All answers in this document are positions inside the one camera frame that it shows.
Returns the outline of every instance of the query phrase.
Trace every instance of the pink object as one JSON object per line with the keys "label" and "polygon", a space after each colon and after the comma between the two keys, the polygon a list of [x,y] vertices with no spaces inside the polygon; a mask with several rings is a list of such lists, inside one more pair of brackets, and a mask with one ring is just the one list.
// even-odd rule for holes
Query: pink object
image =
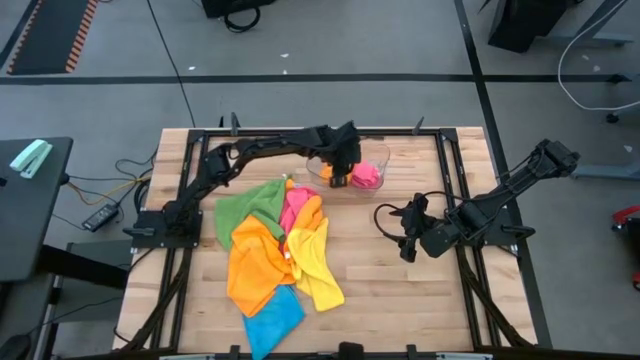
{"label": "pink object", "polygon": [[280,215],[280,226],[285,234],[289,235],[293,224],[296,222],[296,217],[298,213],[300,213],[300,209],[315,195],[315,191],[304,186],[287,191],[284,197],[284,205],[282,206],[282,214]]}
{"label": "pink object", "polygon": [[376,188],[380,182],[380,171],[378,168],[366,162],[356,164],[353,167],[352,174],[351,184],[359,188]]}

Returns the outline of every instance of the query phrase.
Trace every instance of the orange object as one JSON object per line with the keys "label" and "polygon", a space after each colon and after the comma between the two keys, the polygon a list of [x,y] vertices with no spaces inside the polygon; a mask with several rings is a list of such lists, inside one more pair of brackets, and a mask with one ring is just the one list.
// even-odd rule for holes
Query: orange object
{"label": "orange object", "polygon": [[320,222],[324,218],[322,212],[322,198],[320,195],[314,195],[302,206],[296,221],[293,223],[293,229],[309,229],[316,230]]}
{"label": "orange object", "polygon": [[293,284],[295,279],[291,265],[278,250],[278,241],[253,215],[238,225],[231,238],[227,295],[243,314],[252,317],[273,297],[276,286]]}
{"label": "orange object", "polygon": [[[329,183],[329,179],[331,178],[332,175],[333,175],[333,166],[331,165],[325,165],[322,168],[322,171],[320,171],[320,177],[327,180],[327,183]],[[351,174],[347,174],[347,182],[348,183],[351,182]]]}

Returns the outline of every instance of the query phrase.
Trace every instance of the towel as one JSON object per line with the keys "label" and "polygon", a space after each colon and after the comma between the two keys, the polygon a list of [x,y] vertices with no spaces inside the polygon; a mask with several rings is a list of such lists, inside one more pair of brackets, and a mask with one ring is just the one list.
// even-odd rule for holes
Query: towel
{"label": "towel", "polygon": [[362,189],[376,188],[380,184],[380,170],[377,167],[364,162],[353,167],[353,186]]}
{"label": "towel", "polygon": [[324,218],[322,212],[322,198],[320,195],[314,195],[300,208],[296,221],[293,223],[292,229],[303,228],[315,230],[320,226],[320,222]]}
{"label": "towel", "polygon": [[296,187],[291,179],[287,180],[285,188],[287,192],[284,197],[282,214],[280,215],[280,226],[285,234],[289,234],[300,210],[311,197],[316,195],[316,192],[306,186]]}
{"label": "towel", "polygon": [[304,318],[304,311],[291,286],[280,285],[258,314],[243,318],[251,345],[251,358],[262,360],[298,326]]}
{"label": "towel", "polygon": [[226,250],[231,248],[231,233],[247,215],[260,213],[274,222],[278,221],[284,203],[284,182],[284,179],[269,181],[244,194],[216,201],[216,234]]}
{"label": "towel", "polygon": [[266,217],[247,216],[231,235],[227,295],[248,317],[256,315],[273,297],[279,284],[293,284],[291,264],[278,249],[270,229],[279,228]]}
{"label": "towel", "polygon": [[344,304],[342,290],[327,265],[328,228],[329,219],[323,218],[316,230],[294,226],[287,236],[296,287],[313,298],[317,311],[327,311]]}

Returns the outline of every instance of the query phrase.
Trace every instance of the clear plastic bowl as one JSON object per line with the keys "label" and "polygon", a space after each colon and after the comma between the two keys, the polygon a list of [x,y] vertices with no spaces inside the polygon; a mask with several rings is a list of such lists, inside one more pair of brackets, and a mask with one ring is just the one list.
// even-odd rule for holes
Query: clear plastic bowl
{"label": "clear plastic bowl", "polygon": [[[380,189],[384,184],[384,175],[389,162],[389,156],[391,151],[386,145],[383,144],[360,144],[360,152],[362,154],[361,163],[367,163],[372,165],[378,170],[378,182],[373,185],[361,187],[354,184],[349,177],[349,184],[347,188],[357,190],[357,193],[372,194],[376,190]],[[329,179],[323,177],[321,174],[327,167],[327,164],[323,163],[319,158],[312,158],[307,160],[307,170],[311,176],[311,182],[314,184],[329,187]]]}

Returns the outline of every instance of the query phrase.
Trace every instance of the wooden table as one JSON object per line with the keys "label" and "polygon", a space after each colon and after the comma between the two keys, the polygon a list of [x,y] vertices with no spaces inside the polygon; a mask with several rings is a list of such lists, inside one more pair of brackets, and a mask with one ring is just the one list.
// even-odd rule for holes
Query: wooden table
{"label": "wooden table", "polygon": [[[491,190],[496,181],[482,128],[457,130],[471,194]],[[162,133],[147,209],[160,209],[175,199],[187,132],[188,129],[165,129]],[[275,352],[335,351],[341,341],[361,343],[370,352],[405,351],[406,344],[416,344],[418,351],[471,350],[455,252],[451,250],[433,259],[418,248],[416,262],[406,263],[399,257],[396,244],[383,237],[373,224],[373,211],[380,203],[404,206],[414,192],[443,190],[435,141],[397,136],[363,140],[367,141],[384,141],[391,150],[384,186],[374,197],[356,197],[343,189],[318,188],[330,224],[328,264],[346,303],[317,313],[311,299],[298,293],[306,318]],[[194,149],[194,159],[197,154],[198,149]],[[453,158],[448,155],[452,167]],[[193,253],[179,352],[226,353],[234,344],[240,345],[242,352],[249,352],[241,313],[226,294],[228,253],[216,240],[215,200],[247,191],[285,173],[292,174],[297,182],[310,184],[305,161],[295,155],[256,160],[228,188],[216,189],[201,202],[202,239]],[[444,197],[429,200],[428,213],[442,217],[446,207]],[[381,225],[402,234],[399,218],[385,215]],[[156,249],[129,277],[118,324],[118,332],[125,338],[135,334],[157,302],[165,253],[164,249]],[[535,342],[515,257],[496,248],[486,248],[483,253],[495,303],[526,339]],[[477,299],[475,303],[483,343],[488,344],[484,311]],[[161,346],[168,344],[172,311],[169,308],[165,316]],[[122,345],[122,341],[115,339],[115,348]]]}

